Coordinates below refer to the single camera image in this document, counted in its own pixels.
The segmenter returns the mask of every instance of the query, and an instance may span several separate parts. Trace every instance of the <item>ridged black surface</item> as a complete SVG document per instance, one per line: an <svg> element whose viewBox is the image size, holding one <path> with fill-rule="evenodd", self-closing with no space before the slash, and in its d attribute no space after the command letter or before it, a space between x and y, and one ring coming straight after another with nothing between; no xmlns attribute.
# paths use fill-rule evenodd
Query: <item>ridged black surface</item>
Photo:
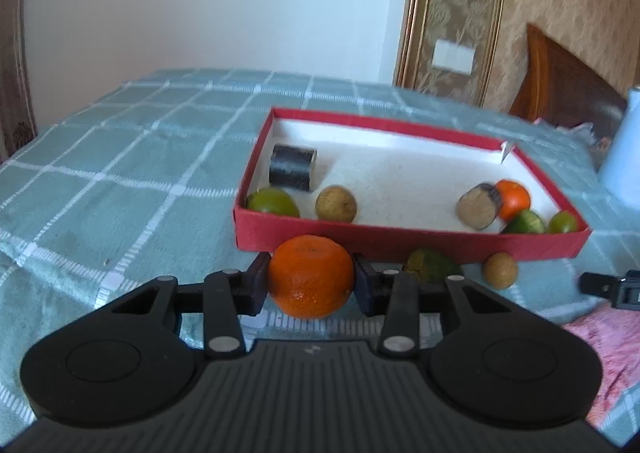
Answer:
<svg viewBox="0 0 640 453"><path fill-rule="evenodd" d="M43 419L7 453L604 453L583 422L543 431L497 429L446 406L418 368L363 341L259 341L212 362L166 412L117 429Z"/></svg>

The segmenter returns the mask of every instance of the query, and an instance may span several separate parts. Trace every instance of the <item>wooden headboard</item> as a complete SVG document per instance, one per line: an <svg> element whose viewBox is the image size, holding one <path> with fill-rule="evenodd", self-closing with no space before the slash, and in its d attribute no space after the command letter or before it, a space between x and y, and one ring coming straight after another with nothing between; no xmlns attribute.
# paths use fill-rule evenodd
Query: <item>wooden headboard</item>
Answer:
<svg viewBox="0 0 640 453"><path fill-rule="evenodd" d="M510 113L572 128L592 122L597 136L616 133L626 100L607 81L532 24L527 25L529 70Z"/></svg>

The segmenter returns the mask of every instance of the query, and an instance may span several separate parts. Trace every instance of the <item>wall outlet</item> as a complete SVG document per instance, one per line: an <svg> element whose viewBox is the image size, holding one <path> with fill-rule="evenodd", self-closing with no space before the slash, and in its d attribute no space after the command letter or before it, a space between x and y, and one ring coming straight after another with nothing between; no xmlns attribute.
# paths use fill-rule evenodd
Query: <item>wall outlet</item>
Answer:
<svg viewBox="0 0 640 453"><path fill-rule="evenodd" d="M442 68L465 76L471 75L476 50L463 47L446 39L438 39L433 48L433 68Z"/></svg>

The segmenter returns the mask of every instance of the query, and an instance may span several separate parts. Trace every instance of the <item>brown curtain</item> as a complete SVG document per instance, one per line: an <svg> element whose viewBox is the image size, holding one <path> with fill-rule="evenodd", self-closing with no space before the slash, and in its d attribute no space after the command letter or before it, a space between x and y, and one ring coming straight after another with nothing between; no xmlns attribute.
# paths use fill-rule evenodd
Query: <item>brown curtain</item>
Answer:
<svg viewBox="0 0 640 453"><path fill-rule="evenodd" d="M0 134L0 162L36 135L24 64L22 0L0 0Z"/></svg>

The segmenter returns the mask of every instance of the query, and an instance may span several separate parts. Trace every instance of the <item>orange fruit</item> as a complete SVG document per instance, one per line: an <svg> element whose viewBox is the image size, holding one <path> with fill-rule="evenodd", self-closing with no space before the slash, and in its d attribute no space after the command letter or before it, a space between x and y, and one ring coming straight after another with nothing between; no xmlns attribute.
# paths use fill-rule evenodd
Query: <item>orange fruit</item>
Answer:
<svg viewBox="0 0 640 453"><path fill-rule="evenodd" d="M323 318L340 308L353 290L353 261L342 246L305 235L279 246L269 263L269 293L285 314Z"/></svg>
<svg viewBox="0 0 640 453"><path fill-rule="evenodd" d="M505 222L511 222L516 214L531 207L531 197L522 184L513 180L500 180L495 187L502 198L498 216Z"/></svg>

